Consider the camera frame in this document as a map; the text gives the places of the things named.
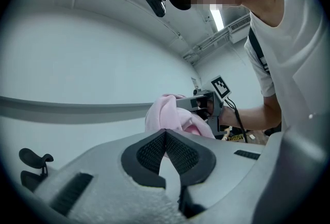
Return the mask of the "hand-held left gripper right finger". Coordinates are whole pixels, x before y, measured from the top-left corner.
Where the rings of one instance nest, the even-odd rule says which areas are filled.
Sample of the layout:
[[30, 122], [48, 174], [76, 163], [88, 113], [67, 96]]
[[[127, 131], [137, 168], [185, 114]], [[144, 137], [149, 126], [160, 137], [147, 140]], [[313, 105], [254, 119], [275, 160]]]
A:
[[206, 181], [215, 168], [215, 154], [169, 129], [166, 130], [166, 153], [180, 178], [179, 211], [187, 218], [205, 211], [204, 206], [193, 201], [188, 187]]

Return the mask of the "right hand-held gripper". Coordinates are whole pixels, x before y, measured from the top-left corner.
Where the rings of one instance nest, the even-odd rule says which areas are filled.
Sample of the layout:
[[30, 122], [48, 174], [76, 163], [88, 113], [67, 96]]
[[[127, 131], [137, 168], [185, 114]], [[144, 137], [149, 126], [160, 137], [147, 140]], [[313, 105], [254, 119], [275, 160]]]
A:
[[[199, 110], [197, 106], [198, 100], [206, 101], [210, 99], [214, 102], [216, 110], [218, 110], [220, 107], [223, 108], [224, 101], [230, 94], [231, 90], [219, 75], [206, 82], [201, 88], [196, 87], [192, 97], [178, 99], [176, 101], [176, 106], [197, 115], [197, 111]], [[225, 135], [225, 132], [220, 129], [219, 118], [209, 117], [204, 121], [209, 125], [215, 138], [221, 139], [223, 135]]]

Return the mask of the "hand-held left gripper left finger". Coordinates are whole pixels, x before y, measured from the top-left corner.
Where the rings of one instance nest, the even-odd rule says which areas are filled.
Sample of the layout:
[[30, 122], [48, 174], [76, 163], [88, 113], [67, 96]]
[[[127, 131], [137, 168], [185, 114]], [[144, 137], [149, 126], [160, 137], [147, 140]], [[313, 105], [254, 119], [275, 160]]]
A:
[[166, 180], [159, 175], [166, 152], [166, 135], [166, 131], [161, 129], [124, 150], [122, 167], [136, 183], [147, 187], [166, 187]]

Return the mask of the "person's right hand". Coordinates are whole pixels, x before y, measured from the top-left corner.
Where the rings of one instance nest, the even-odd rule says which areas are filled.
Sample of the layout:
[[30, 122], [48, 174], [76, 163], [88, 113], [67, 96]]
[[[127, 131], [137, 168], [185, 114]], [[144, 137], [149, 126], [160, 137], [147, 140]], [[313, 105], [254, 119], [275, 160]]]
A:
[[223, 112], [223, 108], [220, 107], [218, 110], [215, 108], [215, 104], [212, 100], [208, 99], [206, 101], [197, 101], [198, 111], [197, 114], [203, 120], [207, 120], [209, 117], [219, 118]]

